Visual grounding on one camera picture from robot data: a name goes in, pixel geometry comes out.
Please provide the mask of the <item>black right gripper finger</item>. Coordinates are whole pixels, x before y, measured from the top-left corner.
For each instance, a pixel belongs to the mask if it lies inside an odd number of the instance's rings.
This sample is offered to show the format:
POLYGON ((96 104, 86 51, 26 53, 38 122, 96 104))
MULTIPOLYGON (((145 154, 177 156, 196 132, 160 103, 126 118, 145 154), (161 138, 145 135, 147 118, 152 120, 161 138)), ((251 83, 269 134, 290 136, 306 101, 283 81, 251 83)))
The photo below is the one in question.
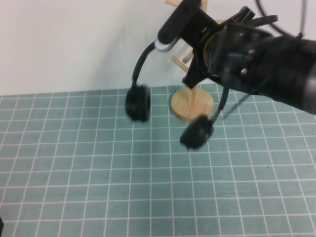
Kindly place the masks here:
POLYGON ((181 1, 159 30, 157 40, 164 45, 172 44, 199 10, 199 0, 181 1))

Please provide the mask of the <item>grey-tipped right gripper finger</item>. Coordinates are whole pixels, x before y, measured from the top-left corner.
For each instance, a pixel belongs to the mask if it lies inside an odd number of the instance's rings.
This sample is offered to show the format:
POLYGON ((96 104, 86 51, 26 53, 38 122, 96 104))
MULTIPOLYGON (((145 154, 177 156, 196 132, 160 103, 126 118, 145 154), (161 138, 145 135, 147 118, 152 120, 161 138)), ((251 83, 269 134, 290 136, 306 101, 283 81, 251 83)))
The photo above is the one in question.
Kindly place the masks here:
POLYGON ((177 43, 177 39, 174 39, 171 43, 164 44, 159 39, 155 39, 154 46, 160 52, 169 52, 177 43))

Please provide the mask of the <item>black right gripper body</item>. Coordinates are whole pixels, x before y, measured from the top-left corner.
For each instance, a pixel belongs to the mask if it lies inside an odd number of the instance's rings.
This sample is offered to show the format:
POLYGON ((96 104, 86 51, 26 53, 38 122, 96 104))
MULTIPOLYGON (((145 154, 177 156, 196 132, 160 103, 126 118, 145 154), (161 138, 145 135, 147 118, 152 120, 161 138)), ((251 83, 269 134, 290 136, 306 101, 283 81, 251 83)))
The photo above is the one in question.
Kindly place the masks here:
POLYGON ((204 48, 207 40, 221 30, 220 24, 207 15, 200 7, 200 3, 181 3, 177 6, 185 14, 195 10, 194 15, 191 16, 181 32, 181 38, 193 50, 192 62, 186 76, 182 80, 190 89, 210 77, 204 59, 204 48))

